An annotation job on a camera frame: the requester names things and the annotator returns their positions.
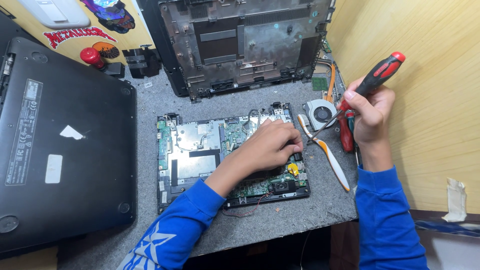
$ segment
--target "red screwdriver handle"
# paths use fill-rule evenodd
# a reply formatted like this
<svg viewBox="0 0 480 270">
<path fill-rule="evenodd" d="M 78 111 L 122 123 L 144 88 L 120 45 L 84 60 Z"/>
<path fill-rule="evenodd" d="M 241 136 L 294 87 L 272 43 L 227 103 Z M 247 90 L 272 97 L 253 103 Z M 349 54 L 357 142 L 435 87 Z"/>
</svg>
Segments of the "red screwdriver handle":
<svg viewBox="0 0 480 270">
<path fill-rule="evenodd" d="M 353 151 L 353 135 L 347 124 L 347 119 L 344 117 L 338 120 L 340 123 L 340 141 L 342 142 L 345 152 Z"/>
<path fill-rule="evenodd" d="M 390 77 L 395 74 L 398 68 L 405 61 L 405 55 L 401 52 L 394 52 L 386 59 L 378 62 L 372 70 L 365 76 L 363 81 L 357 87 L 358 94 L 366 97 L 370 92 L 384 84 Z M 351 110 L 352 107 L 344 100 L 340 105 L 340 109 L 343 111 Z"/>
</svg>

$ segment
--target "blue long-sleeve shirt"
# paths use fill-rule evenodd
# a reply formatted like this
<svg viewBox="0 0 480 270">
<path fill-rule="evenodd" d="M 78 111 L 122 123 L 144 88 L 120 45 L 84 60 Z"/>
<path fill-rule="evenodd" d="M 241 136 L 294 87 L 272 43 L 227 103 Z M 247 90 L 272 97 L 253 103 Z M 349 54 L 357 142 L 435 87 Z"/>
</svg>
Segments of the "blue long-sleeve shirt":
<svg viewBox="0 0 480 270">
<path fill-rule="evenodd" d="M 428 269 L 395 167 L 358 171 L 360 269 Z M 181 269 L 224 201 L 199 180 L 153 222 L 117 270 Z"/>
</svg>

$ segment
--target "red and black screwdriver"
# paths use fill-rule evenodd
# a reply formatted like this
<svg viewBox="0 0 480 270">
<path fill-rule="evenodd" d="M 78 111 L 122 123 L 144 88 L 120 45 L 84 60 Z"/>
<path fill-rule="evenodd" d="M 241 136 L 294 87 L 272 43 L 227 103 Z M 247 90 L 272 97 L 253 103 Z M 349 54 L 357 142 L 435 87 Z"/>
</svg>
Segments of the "red and black screwdriver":
<svg viewBox="0 0 480 270">
<path fill-rule="evenodd" d="M 355 92 L 366 97 L 370 92 L 390 79 L 390 77 L 395 74 L 404 61 L 405 55 L 403 55 L 401 52 L 396 51 L 392 53 L 388 58 L 383 59 L 376 64 L 372 70 L 370 70 Z M 344 100 L 340 104 L 340 109 L 337 111 L 337 113 L 330 120 L 328 120 L 328 122 L 325 123 L 312 137 L 310 137 L 307 142 L 312 141 L 313 138 L 317 137 L 317 135 L 325 127 L 327 127 L 330 122 L 332 122 L 340 114 L 345 113 L 347 110 L 352 110 L 352 107 L 350 107 L 347 101 Z"/>
</svg>

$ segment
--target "wooden wall panel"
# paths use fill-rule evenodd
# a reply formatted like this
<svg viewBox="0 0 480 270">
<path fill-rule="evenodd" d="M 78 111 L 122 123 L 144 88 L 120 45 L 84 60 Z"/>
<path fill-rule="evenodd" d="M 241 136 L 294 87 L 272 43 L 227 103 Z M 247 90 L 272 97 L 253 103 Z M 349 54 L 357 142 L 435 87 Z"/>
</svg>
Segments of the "wooden wall panel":
<svg viewBox="0 0 480 270">
<path fill-rule="evenodd" d="M 413 209 L 447 211 L 446 179 L 480 214 L 480 1 L 337 0 L 327 39 L 346 83 L 398 50 L 386 85 L 394 162 Z"/>
<path fill-rule="evenodd" d="M 55 49 L 56 52 L 61 53 L 67 57 L 70 57 L 74 60 L 77 60 L 78 62 L 84 63 L 80 59 L 80 51 L 83 50 L 86 47 L 91 47 L 93 44 L 99 41 L 107 42 L 115 47 L 117 47 L 120 51 L 120 55 L 116 58 L 113 59 L 104 59 L 107 62 L 122 62 L 126 64 L 125 58 L 123 57 L 123 54 L 121 50 L 123 49 L 136 49 L 139 48 L 139 45 L 141 44 L 152 44 L 150 49 L 154 48 L 155 46 L 153 45 L 153 41 L 150 38 L 150 35 L 148 34 L 148 31 L 143 24 L 137 10 L 135 9 L 132 0 L 122 0 L 122 2 L 125 4 L 125 10 L 127 10 L 130 15 L 134 18 L 135 20 L 135 28 L 130 29 L 128 33 L 125 34 L 119 34 L 115 31 L 109 31 L 106 29 L 102 24 L 98 22 L 98 19 L 95 17 L 95 15 L 88 10 L 85 5 L 80 2 L 80 0 L 76 1 L 83 9 L 85 14 L 90 18 L 90 26 L 96 26 L 100 29 L 102 29 L 105 33 L 113 37 L 117 42 L 108 40 L 106 38 L 102 37 L 96 37 L 96 36 L 89 36 L 89 37 L 75 37 L 75 38 L 69 38 L 63 42 L 61 42 L 57 48 Z M 52 48 L 49 44 L 49 40 L 43 35 L 44 32 L 52 32 L 52 31 L 58 31 L 62 29 L 50 29 L 46 26 L 43 26 L 34 16 L 30 14 L 30 12 L 23 7 L 23 5 L 18 2 L 17 0 L 0 0 L 0 6 L 5 8 L 8 12 L 10 12 L 12 15 L 16 17 L 14 21 L 20 25 L 25 31 L 30 33 L 32 36 L 34 36 L 36 39 L 40 40 L 42 43 L 44 43 L 47 47 L 50 49 Z"/>
</svg>

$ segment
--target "black laptop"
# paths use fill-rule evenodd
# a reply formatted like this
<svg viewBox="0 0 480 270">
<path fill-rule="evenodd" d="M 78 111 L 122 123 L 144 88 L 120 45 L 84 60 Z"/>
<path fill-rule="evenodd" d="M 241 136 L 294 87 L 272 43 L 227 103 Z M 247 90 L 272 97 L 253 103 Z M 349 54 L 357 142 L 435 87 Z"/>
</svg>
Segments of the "black laptop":
<svg viewBox="0 0 480 270">
<path fill-rule="evenodd" d="M 134 87 L 22 37 L 0 74 L 0 252 L 132 223 Z"/>
</svg>

